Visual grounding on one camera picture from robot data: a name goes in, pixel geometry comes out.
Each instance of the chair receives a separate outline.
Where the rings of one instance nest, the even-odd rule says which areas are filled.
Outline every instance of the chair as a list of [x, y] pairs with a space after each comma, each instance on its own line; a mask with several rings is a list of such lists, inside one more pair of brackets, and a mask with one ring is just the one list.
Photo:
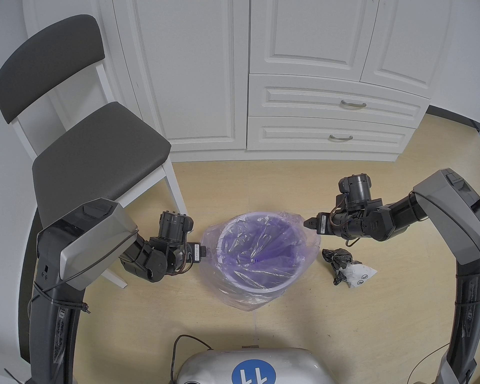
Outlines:
[[[33, 35], [0, 69], [0, 111], [33, 160], [34, 188], [44, 228], [98, 197], [125, 207], [163, 178], [167, 179], [177, 211], [187, 213], [169, 157], [170, 143], [114, 100], [102, 64], [104, 58], [95, 18], [77, 15]], [[96, 65], [107, 104], [37, 156], [18, 115], [92, 64]], [[108, 270], [104, 276], [122, 288], [126, 286]]]

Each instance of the chair seat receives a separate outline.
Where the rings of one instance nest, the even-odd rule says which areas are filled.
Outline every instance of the chair seat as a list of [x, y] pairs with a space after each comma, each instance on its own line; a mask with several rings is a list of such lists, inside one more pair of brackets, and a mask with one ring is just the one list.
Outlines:
[[170, 148], [163, 136], [118, 102], [93, 112], [33, 163], [43, 227], [87, 201], [118, 199], [161, 166]]

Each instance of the transparent trash bag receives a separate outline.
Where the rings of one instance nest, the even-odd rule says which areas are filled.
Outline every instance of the transparent trash bag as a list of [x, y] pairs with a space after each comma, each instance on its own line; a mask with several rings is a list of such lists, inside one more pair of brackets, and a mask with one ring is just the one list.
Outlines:
[[203, 281], [225, 304], [252, 311], [280, 297], [320, 252], [320, 235], [285, 212], [250, 212], [209, 227]]

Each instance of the chair backrest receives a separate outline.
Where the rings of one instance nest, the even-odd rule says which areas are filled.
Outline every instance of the chair backrest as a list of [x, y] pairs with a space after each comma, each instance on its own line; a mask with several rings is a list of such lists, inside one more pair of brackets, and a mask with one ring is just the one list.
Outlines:
[[93, 16], [72, 16], [42, 29], [0, 68], [3, 117], [12, 122], [49, 90], [104, 58], [102, 36]]

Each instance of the blue circle logo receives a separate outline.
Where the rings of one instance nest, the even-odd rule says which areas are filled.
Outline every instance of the blue circle logo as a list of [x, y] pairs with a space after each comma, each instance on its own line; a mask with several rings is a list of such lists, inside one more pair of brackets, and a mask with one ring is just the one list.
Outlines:
[[233, 384], [275, 384], [273, 367], [263, 360], [242, 361], [232, 373]]

